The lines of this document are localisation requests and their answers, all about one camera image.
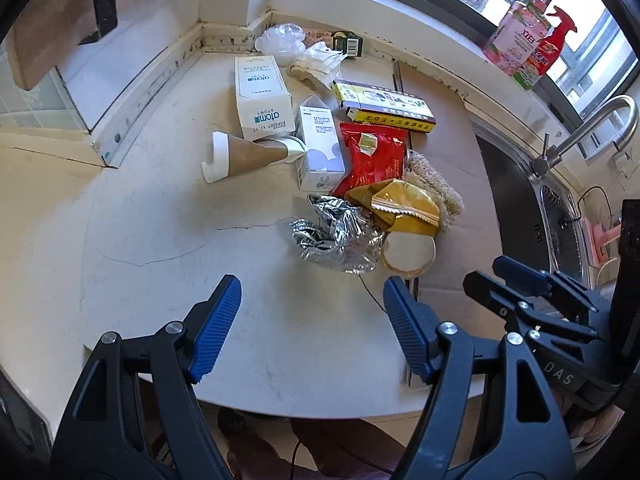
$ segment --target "window sill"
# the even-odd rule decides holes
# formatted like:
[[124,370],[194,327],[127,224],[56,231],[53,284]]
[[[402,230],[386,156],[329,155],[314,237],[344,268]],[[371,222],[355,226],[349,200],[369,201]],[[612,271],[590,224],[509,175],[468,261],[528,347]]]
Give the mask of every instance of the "window sill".
[[[489,62],[480,48],[452,28],[395,0],[271,0],[277,14],[292,16],[364,36],[368,52],[402,59],[455,90],[469,110],[497,123],[540,153],[545,133],[552,144],[568,136],[545,103]],[[570,168],[584,164],[568,153]],[[562,176],[579,186],[571,171]]]

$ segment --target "yellow seasoning box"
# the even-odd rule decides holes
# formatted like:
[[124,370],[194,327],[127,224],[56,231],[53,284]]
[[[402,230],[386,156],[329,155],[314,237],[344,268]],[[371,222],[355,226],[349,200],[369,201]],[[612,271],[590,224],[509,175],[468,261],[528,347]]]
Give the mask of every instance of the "yellow seasoning box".
[[340,108],[356,123],[386,124],[429,133],[436,120],[419,97],[380,86],[336,79],[332,85]]

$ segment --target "person's leg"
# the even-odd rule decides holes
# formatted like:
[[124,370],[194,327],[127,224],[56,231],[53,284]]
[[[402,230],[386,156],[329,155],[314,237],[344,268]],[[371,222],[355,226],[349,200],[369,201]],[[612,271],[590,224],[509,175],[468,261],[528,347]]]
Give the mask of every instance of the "person's leg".
[[393,471],[404,454],[402,444],[361,419],[297,418],[291,419],[291,428],[326,476],[349,478],[381,472],[380,468]]
[[[226,460],[236,480],[288,480],[291,463],[279,457],[273,446],[248,427],[242,416],[221,408],[218,427],[225,436],[229,452]],[[296,480],[318,480],[323,476],[306,467],[295,466]]]

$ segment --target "black device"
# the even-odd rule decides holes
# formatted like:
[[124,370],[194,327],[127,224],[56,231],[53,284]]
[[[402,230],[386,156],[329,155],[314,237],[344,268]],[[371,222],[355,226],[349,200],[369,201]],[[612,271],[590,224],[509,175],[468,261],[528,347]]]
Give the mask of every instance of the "black device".
[[[466,276],[466,294],[505,320],[501,341],[441,322],[400,278],[386,281],[386,311],[407,362],[434,385],[394,479],[574,478],[567,427],[613,403],[628,411],[612,444],[579,477],[613,478],[623,467],[620,457],[615,465],[609,460],[640,432],[640,200],[626,200],[622,211],[611,304],[561,272],[537,272],[505,256],[494,261],[494,273],[506,284],[480,272]],[[566,320],[537,313],[531,298],[544,298]],[[240,303],[239,280],[225,276],[209,300],[153,336],[105,333],[66,407],[51,477],[230,480],[191,385],[212,370]],[[146,443],[139,373],[153,377],[174,467],[153,459]],[[478,432],[470,461],[449,469],[473,374],[486,377]],[[564,419],[552,388],[574,403]]]

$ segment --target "faucet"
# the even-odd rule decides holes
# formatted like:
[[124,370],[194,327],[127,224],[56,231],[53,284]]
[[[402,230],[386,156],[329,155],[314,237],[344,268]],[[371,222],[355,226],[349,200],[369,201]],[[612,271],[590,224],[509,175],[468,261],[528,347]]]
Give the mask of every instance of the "faucet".
[[574,147],[578,142],[591,133],[596,126],[603,122],[610,113],[620,110],[621,108],[629,108],[629,116],[626,123],[613,140],[613,145],[621,152],[631,141],[636,128],[638,127],[638,105],[633,98],[628,95],[619,95],[611,98],[600,108],[587,117],[577,130],[574,131],[567,139],[557,146],[549,146],[549,134],[545,134],[545,142],[542,147],[542,155],[535,158],[531,162],[531,169],[536,177],[540,178],[546,175],[552,167],[562,160],[562,156]]

